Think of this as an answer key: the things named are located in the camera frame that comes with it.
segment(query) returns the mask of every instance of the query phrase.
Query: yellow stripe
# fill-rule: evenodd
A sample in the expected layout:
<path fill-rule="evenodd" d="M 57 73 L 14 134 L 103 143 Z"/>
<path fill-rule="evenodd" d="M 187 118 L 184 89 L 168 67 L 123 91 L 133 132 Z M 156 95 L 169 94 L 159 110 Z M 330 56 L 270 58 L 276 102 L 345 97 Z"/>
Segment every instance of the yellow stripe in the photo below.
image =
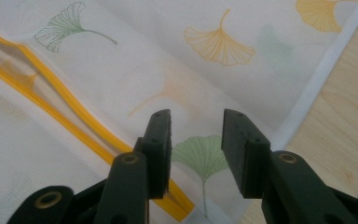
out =
<path fill-rule="evenodd" d="M 50 84 L 56 89 L 59 95 L 66 101 L 66 103 L 76 112 L 76 114 L 87 124 L 91 129 L 101 136 L 106 142 L 112 146 L 120 149 L 123 152 L 131 151 L 131 148 L 120 141 L 117 137 L 112 135 L 97 119 L 95 119 L 85 108 L 78 102 L 75 96 L 68 91 L 68 89 L 61 83 L 61 81 L 33 55 L 23 45 L 17 45 L 6 41 L 0 37 L 0 43 L 12 46 L 19 49 L 28 60 L 41 72 L 41 74 L 50 82 Z M 53 118 L 62 124 L 68 131 L 76 136 L 81 142 L 91 148 L 97 155 L 99 155 L 104 161 L 112 164 L 113 156 L 106 152 L 101 146 L 98 145 L 92 138 L 83 133 L 68 119 L 61 115 L 52 106 L 47 104 L 43 99 L 33 94 L 31 91 L 27 91 L 26 88 L 22 87 L 20 83 L 16 83 L 13 79 L 10 79 L 4 71 L 0 69 L 0 78 L 3 79 L 8 85 L 19 91 L 25 97 L 33 101 L 36 105 L 39 105 L 45 111 L 47 111 Z M 178 221 L 182 221 L 194 208 L 194 204 L 186 197 L 186 195 L 179 189 L 179 187 L 170 180 L 171 192 L 168 193 L 163 200 L 155 200 L 162 209 L 168 214 L 174 217 Z"/>
<path fill-rule="evenodd" d="M 18 82 L 16 79 L 10 77 L 10 75 L 5 74 L 0 68 L 0 78 L 4 80 L 9 86 L 14 88 L 16 91 L 21 93 L 23 96 L 31 100 L 34 104 L 40 106 L 46 112 L 48 112 L 54 119 L 56 119 L 63 127 L 65 127 L 69 132 L 71 132 L 76 138 L 83 142 L 87 147 L 91 148 L 98 156 L 100 156 L 107 163 L 112 163 L 113 156 L 106 152 L 103 147 L 101 147 L 97 142 L 92 138 L 86 135 L 83 131 L 77 128 L 72 122 L 66 119 L 60 112 L 58 112 L 54 107 L 46 103 L 42 98 L 33 94 L 29 88 Z"/>

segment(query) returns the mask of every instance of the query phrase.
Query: yellow ginkgo leaf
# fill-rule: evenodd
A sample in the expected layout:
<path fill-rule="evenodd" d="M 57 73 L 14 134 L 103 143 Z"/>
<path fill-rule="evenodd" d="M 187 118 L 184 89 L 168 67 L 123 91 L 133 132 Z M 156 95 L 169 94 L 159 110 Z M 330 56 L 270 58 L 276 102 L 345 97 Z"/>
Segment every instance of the yellow ginkgo leaf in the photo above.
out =
<path fill-rule="evenodd" d="M 248 63 L 255 50 L 231 38 L 223 30 L 223 20 L 229 9 L 223 15 L 219 29 L 211 32 L 198 31 L 192 27 L 185 29 L 185 40 L 203 59 L 231 66 L 238 63 Z"/>
<path fill-rule="evenodd" d="M 358 2 L 358 0 L 297 0 L 296 9 L 303 22 L 322 32 L 341 31 L 334 9 L 338 2 Z"/>
<path fill-rule="evenodd" d="M 133 108 L 128 114 L 133 116 L 138 111 L 142 110 L 147 104 L 157 100 L 158 98 L 169 98 L 181 105 L 187 112 L 189 112 L 191 119 L 196 119 L 200 114 L 200 102 L 194 100 L 194 95 L 197 95 L 194 90 L 194 84 L 197 83 L 191 76 L 191 73 L 183 71 L 177 63 L 169 60 L 159 63 L 164 71 L 164 86 L 162 90 L 154 95 L 149 96 L 140 104 Z"/>

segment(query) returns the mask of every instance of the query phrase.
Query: clamp jaw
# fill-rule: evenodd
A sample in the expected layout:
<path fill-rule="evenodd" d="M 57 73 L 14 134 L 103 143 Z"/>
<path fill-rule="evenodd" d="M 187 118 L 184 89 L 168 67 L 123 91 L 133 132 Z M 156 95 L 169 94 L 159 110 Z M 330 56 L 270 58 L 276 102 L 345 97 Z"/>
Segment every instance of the clamp jaw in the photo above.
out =
<path fill-rule="evenodd" d="M 133 152 L 118 155 L 109 176 L 74 195 L 64 186 L 28 197 L 8 224 L 144 224 L 149 199 L 162 199 L 171 168 L 171 114 L 152 115 Z"/>
<path fill-rule="evenodd" d="M 270 150 L 242 113 L 225 110 L 222 149 L 244 198 L 262 199 L 268 224 L 355 224 L 358 199 L 327 187 L 297 154 Z M 53 186 L 27 198 L 8 224 L 145 224 L 148 200 L 168 190 L 171 115 L 155 113 L 133 152 L 117 156 L 109 176 L 74 195 Z"/>
<path fill-rule="evenodd" d="M 222 149 L 244 198 L 262 199 L 268 224 L 358 223 L 358 199 L 327 187 L 295 153 L 269 140 L 242 113 L 225 110 Z"/>

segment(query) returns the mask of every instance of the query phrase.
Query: white fabric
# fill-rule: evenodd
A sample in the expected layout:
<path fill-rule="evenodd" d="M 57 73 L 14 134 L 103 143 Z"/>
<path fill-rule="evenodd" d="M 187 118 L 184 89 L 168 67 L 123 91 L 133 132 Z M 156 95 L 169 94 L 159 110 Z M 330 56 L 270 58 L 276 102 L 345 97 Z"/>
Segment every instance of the white fabric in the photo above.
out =
<path fill-rule="evenodd" d="M 338 1 L 332 13 L 342 29 L 330 22 L 331 31 L 321 31 L 322 25 L 310 25 L 301 17 L 301 4 L 309 2 L 0 0 L 0 36 L 30 48 L 97 120 L 130 146 L 144 134 L 150 115 L 165 108 L 172 111 L 174 149 L 186 140 L 206 146 L 212 141 L 207 136 L 221 135 L 224 108 L 231 108 L 250 117 L 278 150 L 284 149 L 305 118 L 358 25 L 358 2 Z M 324 2 L 313 4 L 324 6 Z M 57 46 L 48 24 L 62 13 L 78 19 L 83 30 L 73 30 Z M 211 33 L 219 28 L 223 34 Z M 229 37 L 222 40 L 226 45 L 210 45 L 210 35 Z M 233 49 L 226 60 L 216 52 L 228 45 Z M 38 89 L 37 83 L 43 86 L 39 78 L 34 91 L 46 93 Z M 54 104 L 53 98 L 45 97 Z M 0 141 L 0 161 L 13 158 L 0 163 L 10 167 L 2 170 L 13 172 L 0 175 L 5 178 L 0 195 L 10 190 L 7 177 L 14 174 L 33 183 L 27 193 L 55 183 L 83 189 L 107 174 L 99 158 L 3 83 L 0 99 L 11 102 L 29 120 L 11 125 L 16 118 L 0 107 L 0 125 L 10 127 L 0 128 L 0 139 L 7 135 Z M 29 134 L 34 142 L 24 141 Z M 10 156 L 14 151 L 8 146 L 21 149 L 26 157 Z M 39 159 L 29 153 L 52 146 L 55 149 L 43 150 L 48 154 L 37 154 Z M 42 159 L 56 153 L 83 156 L 67 156 L 65 162 Z M 22 174 L 39 163 L 61 168 L 48 178 L 38 172 L 30 177 Z M 80 181 L 76 174 L 83 170 L 88 177 Z M 172 178 L 196 205 L 185 223 L 235 223 L 248 203 L 227 169 L 211 175 L 206 191 L 200 175 L 182 162 L 173 164 Z M 15 207 L 0 204 L 5 214 Z M 154 221 L 164 223 L 169 218 L 164 216 L 153 205 Z"/>

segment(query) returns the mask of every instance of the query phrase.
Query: leaf pattern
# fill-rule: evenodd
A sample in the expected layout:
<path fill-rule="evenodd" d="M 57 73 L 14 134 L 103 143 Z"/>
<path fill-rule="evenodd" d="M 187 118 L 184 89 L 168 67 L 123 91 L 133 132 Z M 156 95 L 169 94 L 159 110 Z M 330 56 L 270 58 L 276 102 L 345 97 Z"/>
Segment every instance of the leaf pattern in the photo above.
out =
<path fill-rule="evenodd" d="M 34 36 L 34 39 L 39 44 L 46 47 L 46 49 L 53 52 L 59 51 L 61 42 L 68 35 L 81 32 L 91 32 L 101 35 L 116 45 L 117 41 L 107 35 L 83 29 L 80 24 L 80 13 L 84 8 L 86 8 L 86 5 L 82 2 L 75 2 L 69 5 L 68 8 L 64 9 L 60 14 L 51 19 L 48 22 L 48 25 Z"/>
<path fill-rule="evenodd" d="M 200 103 L 193 99 L 195 93 L 191 82 L 196 82 L 196 80 L 192 79 L 189 73 L 184 75 L 185 71 L 181 71 L 176 63 L 165 61 L 158 65 L 165 75 L 163 89 L 143 100 L 129 112 L 128 116 L 133 116 L 158 98 L 167 97 L 185 108 L 192 119 L 196 119 L 201 112 Z"/>
<path fill-rule="evenodd" d="M 336 21 L 334 9 L 339 2 L 358 2 L 358 0 L 297 0 L 296 9 L 303 22 L 322 32 L 341 32 Z"/>
<path fill-rule="evenodd" d="M 221 137 L 191 137 L 178 144 L 172 150 L 171 161 L 178 161 L 198 174 L 202 182 L 204 215 L 208 216 L 206 207 L 205 184 L 209 177 L 228 168 L 226 158 L 221 150 Z"/>
<path fill-rule="evenodd" d="M 257 49 L 263 55 L 267 65 L 279 77 L 298 75 L 297 63 L 293 57 L 295 46 L 281 41 L 272 25 L 265 25 L 261 28 L 257 37 Z"/>
<path fill-rule="evenodd" d="M 185 40 L 207 61 L 218 62 L 226 66 L 245 64 L 251 60 L 255 50 L 237 42 L 223 30 L 223 20 L 229 11 L 230 9 L 226 10 L 220 20 L 219 28 L 215 31 L 202 32 L 193 27 L 186 28 Z"/>

